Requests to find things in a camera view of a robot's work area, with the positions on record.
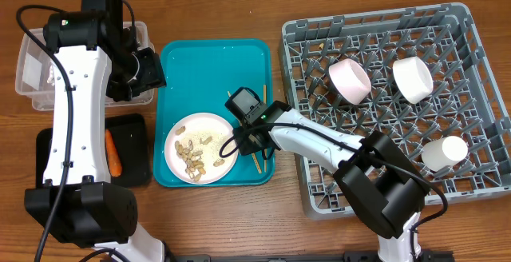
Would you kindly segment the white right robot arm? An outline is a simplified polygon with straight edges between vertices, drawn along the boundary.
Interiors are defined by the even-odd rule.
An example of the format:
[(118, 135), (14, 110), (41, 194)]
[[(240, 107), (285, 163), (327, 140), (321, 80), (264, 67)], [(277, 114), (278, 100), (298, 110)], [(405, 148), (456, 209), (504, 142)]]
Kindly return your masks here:
[(381, 261), (416, 261), (415, 227), (430, 187), (386, 134), (337, 132), (282, 101), (265, 104), (241, 87), (225, 103), (239, 120), (231, 140), (241, 155), (282, 150), (326, 169), (355, 215), (378, 235)]

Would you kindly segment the pink plate with food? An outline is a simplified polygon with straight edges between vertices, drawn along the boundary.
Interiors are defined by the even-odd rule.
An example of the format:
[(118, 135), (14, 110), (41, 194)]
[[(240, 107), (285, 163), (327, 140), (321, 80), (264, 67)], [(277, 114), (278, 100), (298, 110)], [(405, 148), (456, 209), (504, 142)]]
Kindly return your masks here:
[(227, 139), (233, 127), (212, 113), (195, 113), (178, 121), (164, 144), (165, 162), (179, 180), (191, 185), (207, 185), (227, 176), (234, 167), (237, 152), (226, 158), (236, 144)]

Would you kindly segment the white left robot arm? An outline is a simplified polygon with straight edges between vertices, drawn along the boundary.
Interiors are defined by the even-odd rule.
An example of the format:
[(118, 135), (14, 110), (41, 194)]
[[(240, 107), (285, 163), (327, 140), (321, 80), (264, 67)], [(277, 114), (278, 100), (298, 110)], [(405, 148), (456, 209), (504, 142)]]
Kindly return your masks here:
[(114, 185), (105, 147), (105, 100), (130, 101), (165, 86), (158, 54), (124, 28), (125, 0), (81, 0), (52, 8), (35, 43), (54, 67), (53, 132), (42, 186), (27, 189), (26, 211), (42, 237), (119, 261), (171, 261), (167, 244), (139, 223), (134, 193)]

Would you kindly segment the white bowl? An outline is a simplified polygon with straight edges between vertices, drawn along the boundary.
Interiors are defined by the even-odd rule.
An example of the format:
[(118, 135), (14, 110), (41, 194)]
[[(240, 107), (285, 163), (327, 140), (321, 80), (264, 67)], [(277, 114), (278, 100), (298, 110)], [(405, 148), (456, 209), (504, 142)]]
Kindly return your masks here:
[(433, 78), (420, 58), (397, 60), (392, 65), (392, 71), (399, 91), (409, 103), (417, 104), (432, 93)]

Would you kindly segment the white cup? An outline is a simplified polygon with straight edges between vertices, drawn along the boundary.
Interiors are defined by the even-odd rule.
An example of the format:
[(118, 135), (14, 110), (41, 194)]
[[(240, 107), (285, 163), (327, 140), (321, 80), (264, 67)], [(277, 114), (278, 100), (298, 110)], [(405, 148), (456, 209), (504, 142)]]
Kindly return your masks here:
[(456, 136), (448, 136), (428, 142), (422, 151), (422, 162), (431, 171), (439, 171), (445, 167), (454, 166), (468, 154), (465, 141)]

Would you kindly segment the pink bowl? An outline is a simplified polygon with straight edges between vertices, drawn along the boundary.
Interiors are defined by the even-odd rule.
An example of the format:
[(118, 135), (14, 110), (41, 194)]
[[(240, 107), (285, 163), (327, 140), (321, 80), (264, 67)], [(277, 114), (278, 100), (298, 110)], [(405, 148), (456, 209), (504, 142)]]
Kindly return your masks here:
[(371, 91), (366, 71), (355, 60), (346, 58), (331, 65), (330, 80), (337, 91), (352, 105), (357, 105)]

